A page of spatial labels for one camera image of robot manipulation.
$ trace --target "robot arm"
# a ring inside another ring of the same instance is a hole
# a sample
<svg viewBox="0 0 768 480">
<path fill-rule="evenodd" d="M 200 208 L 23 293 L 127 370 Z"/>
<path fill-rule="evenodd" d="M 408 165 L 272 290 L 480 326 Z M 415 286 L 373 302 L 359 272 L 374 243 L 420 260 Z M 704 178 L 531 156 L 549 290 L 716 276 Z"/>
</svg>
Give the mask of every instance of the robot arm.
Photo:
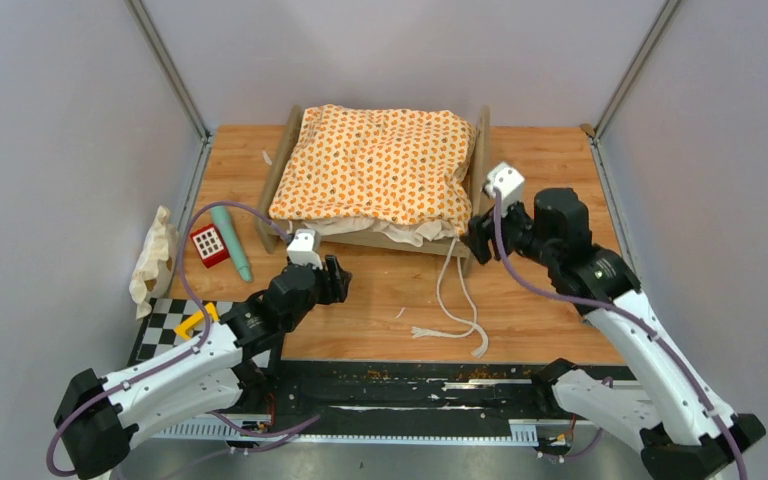
<svg viewBox="0 0 768 480">
<path fill-rule="evenodd" d="M 269 287 L 253 294 L 201 335 L 139 365 L 98 378 L 87 369 L 69 383 L 54 419 L 57 427 L 90 398 L 123 386 L 78 416 L 63 443 L 77 475 L 93 478 L 118 465 L 155 433 L 195 415 L 236 404 L 263 373 L 253 358 L 292 332 L 317 304 L 342 303 L 351 274 L 333 255 L 323 264 L 319 236 L 298 230 L 287 247 L 288 265 Z M 131 385 L 129 379 L 191 350 L 180 362 Z"/>
<path fill-rule="evenodd" d="M 546 266 L 558 293 L 620 307 L 643 322 L 641 327 L 613 310 L 575 305 L 585 321 L 608 337 L 626 360 L 651 404 L 611 390 L 571 362 L 559 359 L 533 378 L 543 387 L 547 405 L 586 417 L 621 439 L 641 455 L 656 479 L 708 478 L 734 460 L 716 416 L 741 451 L 760 440 L 765 430 L 757 417 L 735 414 L 690 366 L 625 261 L 592 243 L 587 206 L 575 192 L 569 188 L 538 192 L 532 218 L 521 201 L 524 186 L 522 175 L 505 163 L 490 172 L 484 185 L 491 198 L 500 194 L 496 201 L 502 207 L 504 250 Z M 482 264 L 493 256 L 500 258 L 492 213 L 473 217 L 461 239 Z M 705 408 L 688 375 L 662 342 L 687 365 L 690 377 L 704 389 L 713 409 Z"/>
</svg>

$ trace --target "red block with white squares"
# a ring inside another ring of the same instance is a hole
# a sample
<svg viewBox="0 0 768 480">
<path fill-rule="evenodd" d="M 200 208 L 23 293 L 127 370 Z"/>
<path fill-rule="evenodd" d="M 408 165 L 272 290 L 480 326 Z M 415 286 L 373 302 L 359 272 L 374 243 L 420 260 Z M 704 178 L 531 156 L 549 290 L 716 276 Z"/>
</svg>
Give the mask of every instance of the red block with white squares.
<svg viewBox="0 0 768 480">
<path fill-rule="evenodd" d="M 201 263 L 207 268 L 210 268 L 231 256 L 231 254 L 228 253 L 228 249 L 225 248 L 225 244 L 222 242 L 222 236 L 219 235 L 219 230 L 212 223 L 192 232 L 190 234 L 190 239 L 196 246 L 196 251 L 199 254 Z"/>
</svg>

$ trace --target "wood floor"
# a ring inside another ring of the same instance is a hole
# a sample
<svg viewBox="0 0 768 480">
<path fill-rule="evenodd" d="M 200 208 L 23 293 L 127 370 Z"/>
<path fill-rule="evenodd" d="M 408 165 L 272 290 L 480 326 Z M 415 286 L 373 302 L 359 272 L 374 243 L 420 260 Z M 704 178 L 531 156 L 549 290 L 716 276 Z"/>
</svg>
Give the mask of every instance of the wood floor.
<svg viewBox="0 0 768 480">
<path fill-rule="evenodd" d="M 282 128 L 221 127 L 196 208 L 216 200 L 255 205 L 269 169 L 262 152 L 275 154 Z M 570 186 L 590 208 L 594 241 L 617 250 L 602 188 L 581 130 L 495 127 L 491 141 L 489 167 L 504 160 L 525 175 L 529 212 L 531 198 L 538 190 Z M 189 245 L 187 278 L 203 299 L 243 300 L 265 288 L 286 264 L 280 245 L 274 255 L 263 250 L 251 216 L 243 211 L 231 213 L 252 265 L 254 283 L 243 282 L 230 261 L 205 269 Z M 204 215 L 196 227 L 209 222 L 210 216 Z M 479 309 L 479 323 L 490 337 L 489 350 L 476 360 L 470 354 L 481 343 L 476 333 L 465 339 L 411 338 L 412 326 L 452 333 L 468 328 L 447 318 L 437 305 L 434 291 L 443 257 L 327 242 L 323 243 L 322 253 L 336 254 L 343 268 L 354 274 L 349 300 L 342 305 L 315 308 L 287 336 L 284 358 L 535 364 L 565 357 L 582 364 L 624 363 L 598 331 L 581 324 L 572 306 L 526 292 L 497 262 L 476 265 L 467 278 L 467 287 Z M 544 268 L 521 258 L 513 262 L 526 279 L 550 288 Z M 454 265 L 446 272 L 442 291 L 452 313 L 472 318 Z M 177 279 L 170 296 L 186 298 Z M 402 308 L 404 313 L 396 318 Z"/>
</svg>

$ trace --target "white rope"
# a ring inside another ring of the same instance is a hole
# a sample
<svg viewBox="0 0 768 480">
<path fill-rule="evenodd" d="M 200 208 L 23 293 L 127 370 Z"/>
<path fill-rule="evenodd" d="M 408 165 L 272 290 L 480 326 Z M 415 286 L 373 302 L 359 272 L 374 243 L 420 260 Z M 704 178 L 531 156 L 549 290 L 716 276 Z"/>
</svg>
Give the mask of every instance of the white rope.
<svg viewBox="0 0 768 480">
<path fill-rule="evenodd" d="M 443 268 L 440 270 L 440 276 L 437 277 L 437 303 L 440 304 L 440 308 L 443 309 L 443 312 L 446 315 L 448 315 L 449 318 L 451 318 L 452 320 L 455 320 L 456 322 L 469 325 L 470 329 L 464 333 L 446 333 L 446 332 L 439 332 L 437 330 L 431 330 L 428 328 L 413 327 L 411 329 L 411 333 L 413 333 L 413 338 L 420 338 L 420 337 L 465 338 L 472 335 L 472 332 L 478 331 L 478 334 L 481 335 L 481 346 L 479 346 L 478 348 L 472 351 L 472 355 L 478 358 L 484 355 L 484 353 L 487 351 L 487 347 L 489 346 L 490 339 L 487 338 L 487 332 L 484 331 L 484 328 L 482 328 L 481 325 L 478 324 L 478 307 L 475 306 L 475 303 L 473 303 L 472 298 L 469 296 L 469 292 L 466 289 L 466 282 L 464 281 L 464 278 L 463 278 L 463 267 L 461 266 L 460 257 L 458 257 L 458 277 L 460 277 L 461 289 L 464 292 L 466 301 L 469 302 L 469 306 L 472 307 L 472 321 L 470 322 L 469 320 L 464 320 L 463 318 L 458 318 L 452 315 L 452 313 L 446 308 L 446 306 L 443 305 L 443 297 L 440 295 L 440 285 L 443 283 L 443 274 L 446 273 L 446 269 L 449 267 L 449 262 L 452 260 L 452 253 L 455 251 L 455 243 L 457 241 L 458 241 L 457 237 L 452 239 L 452 244 L 449 246 L 449 253 L 446 254 L 446 261 L 443 262 Z"/>
</svg>

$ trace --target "gray floor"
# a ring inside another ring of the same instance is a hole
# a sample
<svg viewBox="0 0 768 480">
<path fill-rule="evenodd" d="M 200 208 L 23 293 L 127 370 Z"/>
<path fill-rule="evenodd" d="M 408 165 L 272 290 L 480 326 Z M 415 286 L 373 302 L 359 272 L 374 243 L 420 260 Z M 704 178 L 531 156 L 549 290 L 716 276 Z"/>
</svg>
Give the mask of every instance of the gray floor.
<svg viewBox="0 0 768 480">
<path fill-rule="evenodd" d="M 586 445 L 595 429 L 576 428 L 576 444 Z M 158 479 L 205 454 L 220 442 L 150 440 L 121 466 L 127 480 Z M 639 457 L 610 435 L 589 456 L 555 465 L 522 447 L 436 447 L 296 443 L 271 452 L 222 455 L 181 473 L 176 480 L 408 480 L 648 479 Z"/>
</svg>

